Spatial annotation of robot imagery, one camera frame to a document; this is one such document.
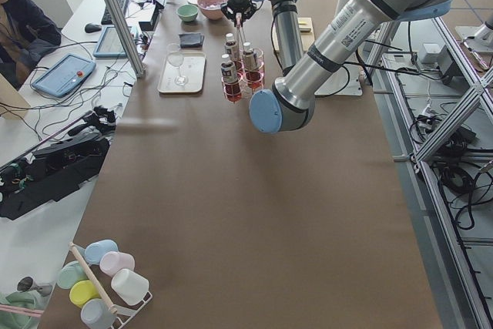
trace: green bowl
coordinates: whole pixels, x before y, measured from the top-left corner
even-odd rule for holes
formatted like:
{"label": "green bowl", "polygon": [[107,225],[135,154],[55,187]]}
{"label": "green bowl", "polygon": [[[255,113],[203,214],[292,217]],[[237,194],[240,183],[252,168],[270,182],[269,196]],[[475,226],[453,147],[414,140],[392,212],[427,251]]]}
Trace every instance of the green bowl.
{"label": "green bowl", "polygon": [[199,8],[193,4],[185,4],[176,10],[176,14],[184,22],[195,21],[199,14]]}

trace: wooden stick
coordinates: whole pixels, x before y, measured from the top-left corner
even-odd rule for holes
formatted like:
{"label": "wooden stick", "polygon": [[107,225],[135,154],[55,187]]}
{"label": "wooden stick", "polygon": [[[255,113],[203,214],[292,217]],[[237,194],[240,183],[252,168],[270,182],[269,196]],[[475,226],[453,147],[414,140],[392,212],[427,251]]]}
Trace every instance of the wooden stick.
{"label": "wooden stick", "polygon": [[19,314],[30,317],[41,317],[43,310],[32,310],[30,308],[24,308],[19,306],[12,306],[9,304],[0,304],[0,311],[10,312],[12,314]]}
{"label": "wooden stick", "polygon": [[74,255],[75,259],[79,262],[79,265],[81,268],[84,270],[86,273],[87,277],[91,281],[91,283],[94,284],[94,287],[98,291],[99,295],[101,296],[101,299],[104,301],[105,305],[108,307],[109,312],[112,314],[116,314],[117,309],[115,304],[111,301],[111,298],[109,298],[109,295],[106,293],[105,288],[102,287],[101,283],[99,282],[98,278],[94,275],[92,270],[89,268],[89,265],[86,263],[86,260],[84,260],[84,257],[80,254],[79,250],[77,249],[77,246],[73,243],[69,243],[69,248],[72,251],[72,254]]}

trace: brown table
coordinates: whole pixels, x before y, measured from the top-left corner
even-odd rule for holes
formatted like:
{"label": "brown table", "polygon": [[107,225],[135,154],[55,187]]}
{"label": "brown table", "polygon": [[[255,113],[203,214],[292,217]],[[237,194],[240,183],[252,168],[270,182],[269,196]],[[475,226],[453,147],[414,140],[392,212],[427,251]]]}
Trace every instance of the brown table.
{"label": "brown table", "polygon": [[[75,237],[116,240],[149,278],[154,298],[129,328],[440,327],[371,90],[318,99],[302,130],[261,134],[247,101],[223,98],[232,24],[185,25],[184,2],[159,21]],[[319,35],[336,3],[300,0],[300,15]],[[271,19],[266,3],[245,24],[268,82],[280,73]],[[203,91],[161,96],[166,45],[192,31],[206,36]],[[40,328],[68,327],[84,325],[57,288]]]}

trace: keyboard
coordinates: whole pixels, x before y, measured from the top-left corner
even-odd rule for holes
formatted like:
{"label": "keyboard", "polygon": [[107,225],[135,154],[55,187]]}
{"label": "keyboard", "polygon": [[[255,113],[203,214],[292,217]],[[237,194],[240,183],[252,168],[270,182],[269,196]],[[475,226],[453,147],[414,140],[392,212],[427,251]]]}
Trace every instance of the keyboard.
{"label": "keyboard", "polygon": [[[122,9],[123,14],[125,15],[125,12],[126,12],[127,7],[129,6],[130,0],[117,0],[117,1],[118,1],[120,8]],[[109,14],[109,10],[106,7],[105,12],[101,18],[101,25],[111,25],[112,23],[113,22],[111,19],[111,15]]]}

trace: yellow cup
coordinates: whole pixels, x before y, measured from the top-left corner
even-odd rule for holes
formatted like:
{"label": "yellow cup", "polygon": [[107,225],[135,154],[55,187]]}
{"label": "yellow cup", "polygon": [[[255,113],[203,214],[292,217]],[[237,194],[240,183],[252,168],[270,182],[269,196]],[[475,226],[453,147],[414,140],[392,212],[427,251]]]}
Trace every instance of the yellow cup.
{"label": "yellow cup", "polygon": [[90,280],[82,280],[75,283],[70,290],[70,301],[77,307],[82,308],[88,300],[101,298]]}

